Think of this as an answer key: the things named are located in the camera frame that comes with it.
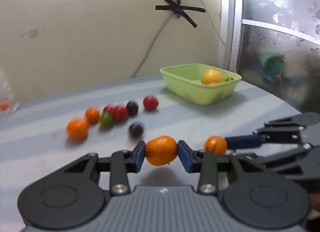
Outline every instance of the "green plum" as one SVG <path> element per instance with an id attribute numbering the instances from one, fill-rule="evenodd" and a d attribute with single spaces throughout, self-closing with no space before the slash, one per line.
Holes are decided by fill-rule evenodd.
<path id="1" fill-rule="evenodd" d="M 108 111 L 103 112 L 99 117 L 100 126 L 103 128 L 109 128 L 113 126 L 113 116 Z"/>

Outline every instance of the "electrical cable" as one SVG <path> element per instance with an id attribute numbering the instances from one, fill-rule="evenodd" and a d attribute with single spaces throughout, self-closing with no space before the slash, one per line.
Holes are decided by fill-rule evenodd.
<path id="1" fill-rule="evenodd" d="M 210 19 L 210 22 L 211 22 L 211 24 L 212 24 L 213 30 L 214 30 L 215 33 L 219 36 L 219 39 L 220 39 L 220 41 L 221 41 L 221 44 L 222 44 L 224 47 L 226 47 L 226 44 L 225 44 L 225 42 L 222 40 L 222 38 L 221 38 L 221 36 L 220 36 L 220 33 L 217 31 L 216 27 L 215 27 L 214 24 L 213 24 L 213 20 L 212 20 L 212 18 L 211 18 L 211 15 L 210 15 L 207 7 L 205 6 L 203 0 L 200 0 L 200 1 L 201 1 L 201 3 L 202 3 L 203 7 L 207 10 L 207 14 L 209 15 L 209 19 Z M 234 67 L 235 67 L 235 71 L 237 72 L 236 62 L 235 62 L 235 61 L 233 60 L 233 58 L 231 57 L 231 54 L 228 53 L 228 56 L 229 56 L 230 60 L 233 62 L 233 65 L 234 65 Z"/>
<path id="2" fill-rule="evenodd" d="M 159 34 L 161 33 L 161 31 L 163 30 L 164 26 L 167 24 L 167 22 L 169 21 L 171 15 L 173 14 L 173 12 L 171 12 L 169 14 L 169 16 L 167 17 L 167 19 L 164 21 L 163 25 L 161 26 L 160 30 L 157 32 L 156 36 L 154 37 L 153 41 L 151 42 L 151 45 L 149 46 L 147 52 L 146 52 L 146 55 L 144 56 L 143 60 L 140 62 L 140 64 L 137 66 L 136 70 L 134 71 L 134 73 L 132 74 L 131 78 L 134 78 L 138 71 L 141 69 L 142 65 L 146 62 L 148 56 L 149 56 L 149 53 L 151 51 L 151 48 L 153 46 L 153 44 L 156 42 L 156 39 L 158 38 Z"/>

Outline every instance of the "light blue tablecloth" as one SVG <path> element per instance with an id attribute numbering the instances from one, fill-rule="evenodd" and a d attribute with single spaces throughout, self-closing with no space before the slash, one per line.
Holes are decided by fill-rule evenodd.
<path id="1" fill-rule="evenodd" d="M 159 109 L 146 113 L 142 100 L 156 95 Z M 134 99 L 139 114 L 111 131 L 101 132 L 93 126 L 85 142 L 78 145 L 66 140 L 65 126 L 74 117 L 82 116 L 88 107 L 102 109 L 106 104 L 126 104 Z M 105 85 L 83 92 L 69 93 L 24 104 L 0 125 L 0 231 L 17 232 L 24 227 L 16 201 L 21 190 L 31 182 L 55 171 L 88 152 L 101 157 L 112 152 L 132 149 L 136 141 L 128 136 L 132 122 L 142 122 L 148 141 L 161 135 L 185 140 L 193 149 L 200 149 L 212 135 L 251 134 L 263 122 L 299 113 L 283 100 L 246 82 L 240 82 L 235 93 L 211 106 L 196 106 L 169 93 L 161 76 L 142 77 L 124 83 Z M 261 155 L 286 150 L 284 145 L 264 145 Z M 154 167 L 144 162 L 139 174 L 129 174 L 131 187 L 145 185 L 195 186 L 198 174 L 188 174 L 176 159 L 170 166 Z M 108 188 L 108 174 L 102 174 L 100 185 Z M 225 178 L 220 179 L 226 186 Z"/>

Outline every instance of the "yellow lemon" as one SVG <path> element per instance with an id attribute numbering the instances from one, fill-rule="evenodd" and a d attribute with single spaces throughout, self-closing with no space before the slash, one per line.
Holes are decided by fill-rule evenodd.
<path id="1" fill-rule="evenodd" d="M 217 69 L 209 69 L 207 70 L 201 77 L 202 84 L 209 84 L 211 82 L 225 82 L 225 76 Z"/>

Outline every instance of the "green cup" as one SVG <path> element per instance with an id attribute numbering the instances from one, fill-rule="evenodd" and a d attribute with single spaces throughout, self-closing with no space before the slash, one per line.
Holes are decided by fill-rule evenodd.
<path id="1" fill-rule="evenodd" d="M 261 52 L 258 55 L 263 70 L 268 74 L 276 74 L 282 71 L 282 55 L 276 52 Z"/>

